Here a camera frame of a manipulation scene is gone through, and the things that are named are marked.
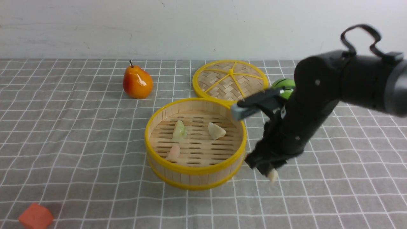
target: bamboo steamer lid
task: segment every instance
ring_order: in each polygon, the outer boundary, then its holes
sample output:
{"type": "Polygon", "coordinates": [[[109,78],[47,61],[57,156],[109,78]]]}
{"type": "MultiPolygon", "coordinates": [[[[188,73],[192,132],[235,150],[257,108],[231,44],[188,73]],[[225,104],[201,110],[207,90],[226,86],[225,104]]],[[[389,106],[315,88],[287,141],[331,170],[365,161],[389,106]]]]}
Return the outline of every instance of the bamboo steamer lid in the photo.
{"type": "Polygon", "coordinates": [[[231,106],[269,87],[267,77],[252,64],[238,60],[220,60],[205,64],[193,77],[198,97],[231,106]]]}

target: green toy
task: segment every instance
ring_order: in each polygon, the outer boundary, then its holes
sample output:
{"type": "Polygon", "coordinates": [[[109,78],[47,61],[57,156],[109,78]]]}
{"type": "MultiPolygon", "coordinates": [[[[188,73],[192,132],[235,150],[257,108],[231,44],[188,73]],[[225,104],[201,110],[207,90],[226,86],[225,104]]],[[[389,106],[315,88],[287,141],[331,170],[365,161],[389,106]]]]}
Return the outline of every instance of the green toy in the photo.
{"type": "Polygon", "coordinates": [[[286,87],[286,88],[284,88],[284,92],[281,93],[280,96],[283,97],[284,99],[288,99],[295,87],[294,80],[288,79],[288,78],[282,78],[282,79],[276,80],[271,85],[271,88],[283,88],[283,87],[286,87]]]}

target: gray tablecloth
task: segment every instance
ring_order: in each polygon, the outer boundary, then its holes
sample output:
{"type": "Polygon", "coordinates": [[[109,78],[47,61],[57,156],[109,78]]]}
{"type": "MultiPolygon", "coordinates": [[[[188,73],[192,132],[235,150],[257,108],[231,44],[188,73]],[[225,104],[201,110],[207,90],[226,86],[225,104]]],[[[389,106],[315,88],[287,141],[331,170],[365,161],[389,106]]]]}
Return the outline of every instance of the gray tablecloth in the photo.
{"type": "MultiPolygon", "coordinates": [[[[384,229],[407,225],[407,119],[340,104],[306,152],[270,186],[243,165],[226,184],[187,192],[145,159],[153,112],[194,97],[205,61],[134,61],[155,84],[144,100],[123,92],[128,60],[0,59],[0,226],[23,228],[31,204],[58,229],[384,229]]],[[[295,61],[252,61],[270,83],[295,61]]],[[[246,120],[247,151],[264,115],[246,120]]]]}

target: held dumpling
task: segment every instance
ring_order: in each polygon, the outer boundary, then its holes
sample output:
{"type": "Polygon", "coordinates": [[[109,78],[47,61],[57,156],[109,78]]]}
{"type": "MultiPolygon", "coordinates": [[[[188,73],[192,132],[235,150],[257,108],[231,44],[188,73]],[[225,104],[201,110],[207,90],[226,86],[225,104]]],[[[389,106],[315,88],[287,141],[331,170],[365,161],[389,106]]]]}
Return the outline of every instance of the held dumpling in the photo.
{"type": "Polygon", "coordinates": [[[179,143],[186,137],[187,133],[188,131],[185,128],[184,123],[182,123],[181,120],[178,120],[173,132],[173,142],[179,143]]]}
{"type": "Polygon", "coordinates": [[[216,124],[213,124],[213,123],[208,124],[208,130],[209,130],[209,135],[213,140],[224,137],[226,134],[226,130],[222,129],[222,127],[220,127],[216,124]]]}
{"type": "Polygon", "coordinates": [[[271,181],[271,184],[273,184],[278,178],[277,170],[275,169],[271,170],[267,175],[267,178],[271,181]]]}

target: orange cube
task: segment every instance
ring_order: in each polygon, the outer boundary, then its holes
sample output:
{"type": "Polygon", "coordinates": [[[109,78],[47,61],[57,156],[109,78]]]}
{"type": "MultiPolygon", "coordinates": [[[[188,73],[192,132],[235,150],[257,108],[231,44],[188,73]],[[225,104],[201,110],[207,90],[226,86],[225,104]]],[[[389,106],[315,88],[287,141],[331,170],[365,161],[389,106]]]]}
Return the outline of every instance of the orange cube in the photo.
{"type": "Polygon", "coordinates": [[[51,212],[36,203],[31,204],[31,206],[18,217],[18,221],[26,229],[46,229],[53,220],[54,217],[51,212]]]}

